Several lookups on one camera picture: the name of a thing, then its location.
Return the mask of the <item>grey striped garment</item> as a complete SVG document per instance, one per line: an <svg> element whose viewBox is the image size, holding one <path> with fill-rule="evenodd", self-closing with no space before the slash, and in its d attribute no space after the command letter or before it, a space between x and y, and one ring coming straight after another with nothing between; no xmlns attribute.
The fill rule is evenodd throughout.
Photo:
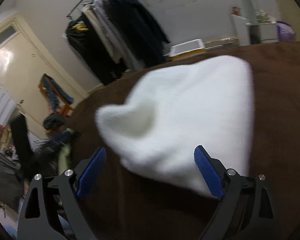
<svg viewBox="0 0 300 240"><path fill-rule="evenodd" d="M53 153L58 147L58 142L50 138L35 139L30 143L31 149L36 155L44 153Z"/></svg>

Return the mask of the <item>wooden chair with clothes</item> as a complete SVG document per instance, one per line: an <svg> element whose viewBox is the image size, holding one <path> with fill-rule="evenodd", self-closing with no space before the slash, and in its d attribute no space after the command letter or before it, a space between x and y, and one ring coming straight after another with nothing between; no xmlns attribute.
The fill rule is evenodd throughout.
<svg viewBox="0 0 300 240"><path fill-rule="evenodd" d="M68 95L59 84L47 74L43 74L38 88L48 103L50 114L60 114L68 118L73 112L74 98Z"/></svg>

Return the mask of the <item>white fuzzy cardigan black trim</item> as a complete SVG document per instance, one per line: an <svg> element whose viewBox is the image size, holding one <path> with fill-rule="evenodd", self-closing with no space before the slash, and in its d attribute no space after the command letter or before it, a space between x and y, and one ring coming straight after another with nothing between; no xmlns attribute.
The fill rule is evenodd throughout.
<svg viewBox="0 0 300 240"><path fill-rule="evenodd" d="M100 107L95 122L130 172L210 196L194 161L197 146L225 167L249 173L251 66L223 55L148 72L123 104Z"/></svg>

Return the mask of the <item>white yellow storage box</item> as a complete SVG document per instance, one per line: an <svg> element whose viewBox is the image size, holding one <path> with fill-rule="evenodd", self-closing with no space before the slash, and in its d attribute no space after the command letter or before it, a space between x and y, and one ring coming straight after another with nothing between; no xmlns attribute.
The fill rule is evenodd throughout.
<svg viewBox="0 0 300 240"><path fill-rule="evenodd" d="M187 57L193 54L203 53L205 45L201 39L195 39L171 46L169 57L171 60Z"/></svg>

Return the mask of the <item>brown bed blanket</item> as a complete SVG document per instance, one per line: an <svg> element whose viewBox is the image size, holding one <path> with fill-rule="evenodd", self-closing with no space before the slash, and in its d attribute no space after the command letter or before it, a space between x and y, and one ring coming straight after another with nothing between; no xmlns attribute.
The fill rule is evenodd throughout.
<svg viewBox="0 0 300 240"><path fill-rule="evenodd" d="M264 174L274 205L277 239L300 239L300 42L223 49L180 60L196 63L219 55L247 61L255 85L250 174ZM123 168L112 150L80 200L99 239L198 239L217 202Z"/></svg>

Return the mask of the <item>white bedside cabinet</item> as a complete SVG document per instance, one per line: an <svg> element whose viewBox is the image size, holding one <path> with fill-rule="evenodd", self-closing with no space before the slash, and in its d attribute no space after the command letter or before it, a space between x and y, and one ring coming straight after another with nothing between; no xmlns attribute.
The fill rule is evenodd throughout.
<svg viewBox="0 0 300 240"><path fill-rule="evenodd" d="M246 18L231 15L239 46L279 42L276 21L252 24Z"/></svg>

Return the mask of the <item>light green garment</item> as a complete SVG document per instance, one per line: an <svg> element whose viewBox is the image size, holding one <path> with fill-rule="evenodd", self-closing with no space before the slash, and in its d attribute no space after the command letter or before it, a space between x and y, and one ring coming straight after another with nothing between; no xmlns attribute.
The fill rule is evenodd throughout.
<svg viewBox="0 0 300 240"><path fill-rule="evenodd" d="M70 162L70 153L71 153L71 146L69 144L66 144L62 147L60 150L59 156L58 156L58 175L60 176L63 174L66 170L70 169L71 162Z"/></svg>

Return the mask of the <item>purple plastic bag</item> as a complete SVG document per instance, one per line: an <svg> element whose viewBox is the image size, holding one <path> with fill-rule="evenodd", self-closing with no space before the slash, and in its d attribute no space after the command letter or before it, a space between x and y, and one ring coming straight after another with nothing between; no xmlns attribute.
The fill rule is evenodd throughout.
<svg viewBox="0 0 300 240"><path fill-rule="evenodd" d="M283 21L277 21L276 26L279 41L295 41L296 32L290 24Z"/></svg>

